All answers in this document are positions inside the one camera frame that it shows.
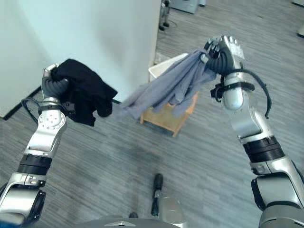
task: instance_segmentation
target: white wall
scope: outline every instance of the white wall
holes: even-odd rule
[[[13,1],[0,0],[0,116],[40,85],[47,54]]]
[[[124,100],[148,81],[161,0],[18,0],[54,62],[89,66]]]
[[[67,58],[86,64],[124,100],[148,81],[160,2],[0,0],[0,116],[40,85],[44,67]]]

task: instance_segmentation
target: wooden stool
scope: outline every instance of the wooden stool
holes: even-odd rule
[[[141,115],[140,123],[143,124],[144,121],[148,121],[152,124],[155,124],[169,131],[172,131],[173,137],[176,137],[181,127],[188,119],[189,115],[193,113],[197,100],[198,100],[198,93],[196,93],[193,96],[192,105],[187,109],[186,113],[179,117],[175,117],[171,114],[171,111],[174,108],[174,106],[170,105],[169,103],[166,104],[158,113],[154,113],[153,108],[150,107]]]

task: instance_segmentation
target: chair leg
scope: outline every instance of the chair leg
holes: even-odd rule
[[[143,124],[143,114],[141,115],[140,123]]]

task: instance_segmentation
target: black cloth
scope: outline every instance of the black cloth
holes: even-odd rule
[[[66,60],[52,71],[53,80],[63,78],[69,80],[69,86],[60,101],[67,108],[75,107],[74,113],[69,115],[73,121],[94,126],[95,110],[102,117],[112,113],[112,99],[117,91],[86,65],[73,59]]]

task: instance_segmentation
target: wall baseboard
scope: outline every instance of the wall baseboard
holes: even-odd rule
[[[33,93],[31,93],[28,97],[35,96],[41,90],[41,86],[39,86]],[[10,110],[4,117],[4,120],[8,120],[12,115],[14,115],[20,108],[22,107],[21,102],[17,104],[12,110]]]

